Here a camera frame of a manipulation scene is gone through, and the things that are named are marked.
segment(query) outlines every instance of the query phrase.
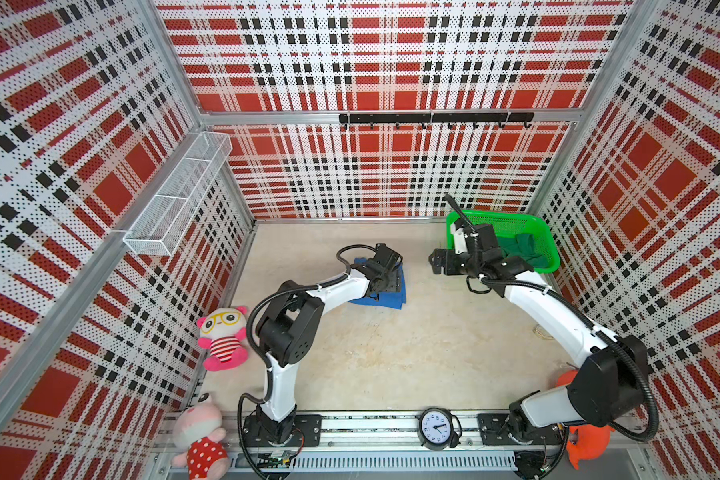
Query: white robot arm segment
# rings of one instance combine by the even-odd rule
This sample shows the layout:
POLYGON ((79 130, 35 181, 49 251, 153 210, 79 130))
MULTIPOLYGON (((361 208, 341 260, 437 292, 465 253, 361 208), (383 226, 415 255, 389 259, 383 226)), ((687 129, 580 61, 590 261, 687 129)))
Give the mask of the white robot arm segment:
MULTIPOLYGON (((341 275, 333 276, 319 282, 318 285, 327 283, 339 276, 341 275)), ((319 298, 325 303, 326 306, 322 310, 325 313, 350 300, 363 298, 367 289, 368 279, 365 278, 365 275, 352 269, 349 276, 343 281, 325 288, 310 290, 307 294, 319 298)), ((296 408, 296 374, 300 362, 280 366, 271 353, 267 352, 266 355, 272 363, 272 394, 269 396, 269 400, 262 405, 262 410, 269 418, 280 422, 296 408)))
MULTIPOLYGON (((523 272, 517 274, 516 278, 519 281, 549 286, 536 272, 523 272)), ((594 330, 586 328, 585 324, 565 305, 538 290, 524 286, 508 286, 504 296, 509 302, 525 310, 531 318, 552 335, 568 352, 577 367, 592 355, 593 348, 602 350, 607 347, 603 340, 595 336, 596 331, 601 330, 612 340, 616 340, 614 331, 597 324, 595 324, 594 330)))

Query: black mounting bracket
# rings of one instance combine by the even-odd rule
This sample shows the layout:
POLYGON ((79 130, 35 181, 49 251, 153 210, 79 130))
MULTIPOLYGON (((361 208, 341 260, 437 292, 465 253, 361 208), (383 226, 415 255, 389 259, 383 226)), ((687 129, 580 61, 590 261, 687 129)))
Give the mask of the black mounting bracket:
MULTIPOLYGON (((293 419, 293 427, 298 428, 304 434, 305 447, 317 447, 320 444, 320 428, 322 426, 322 416, 320 415, 297 415, 293 419)), ((250 415, 246 417, 246 421, 242 428, 242 440, 246 447, 271 447, 269 442, 269 434, 262 427, 259 417, 250 415)), ((302 444, 302 439, 298 432, 290 435, 284 447, 298 448, 302 444)))
POLYGON ((399 114, 339 114, 338 122, 344 126, 350 124, 497 124, 504 128, 504 124, 522 123, 526 128, 534 120, 532 111, 498 111, 469 113, 399 113, 399 114))
MULTIPOLYGON (((519 445, 510 437, 508 413, 479 413, 478 428, 480 429, 480 438, 485 446, 516 446, 519 445)), ((562 445, 563 441, 557 432, 556 426, 547 426, 537 428, 531 432, 525 433, 525 439, 532 441, 531 445, 543 447, 562 445)))

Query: orange stuffed toy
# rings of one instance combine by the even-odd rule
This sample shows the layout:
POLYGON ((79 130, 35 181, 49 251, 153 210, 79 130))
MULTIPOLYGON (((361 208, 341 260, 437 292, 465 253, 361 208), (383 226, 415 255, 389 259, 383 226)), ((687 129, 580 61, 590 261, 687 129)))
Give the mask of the orange stuffed toy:
MULTIPOLYGON (((576 377, 576 371, 564 373, 557 379, 557 386, 568 385, 576 377)), ((597 458, 603 453, 608 447, 610 442, 610 433, 614 429, 611 427, 595 427, 593 425, 582 425, 578 427, 570 428, 570 435, 568 440, 568 460, 570 464, 579 469, 579 460, 592 460, 597 458), (576 443, 573 443, 570 438, 576 438, 576 443)))

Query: plaid wall panel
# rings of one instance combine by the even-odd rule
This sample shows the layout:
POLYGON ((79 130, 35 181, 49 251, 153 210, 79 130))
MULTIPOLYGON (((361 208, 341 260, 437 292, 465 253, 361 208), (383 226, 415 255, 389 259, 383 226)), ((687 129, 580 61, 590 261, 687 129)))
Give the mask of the plaid wall panel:
POLYGON ((544 218, 557 281, 649 349, 671 478, 720 478, 720 2, 662 1, 544 218))
POLYGON ((218 127, 257 218, 442 215, 451 193, 468 208, 525 210, 567 132, 488 124, 218 127))
POLYGON ((579 107, 631 0, 156 0, 206 111, 579 107))
POLYGON ((131 2, 0 0, 0 371, 187 129, 131 2))
POLYGON ((133 478, 191 395, 194 320, 218 307, 244 240, 216 180, 173 256, 126 255, 0 435, 0 479, 133 478))

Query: clock face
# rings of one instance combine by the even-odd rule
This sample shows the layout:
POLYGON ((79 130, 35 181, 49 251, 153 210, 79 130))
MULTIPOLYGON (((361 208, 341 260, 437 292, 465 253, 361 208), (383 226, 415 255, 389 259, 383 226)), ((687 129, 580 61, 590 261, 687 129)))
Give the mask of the clock face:
POLYGON ((437 410, 426 412, 422 417, 422 433, 432 443, 446 443, 451 437, 451 422, 437 410))

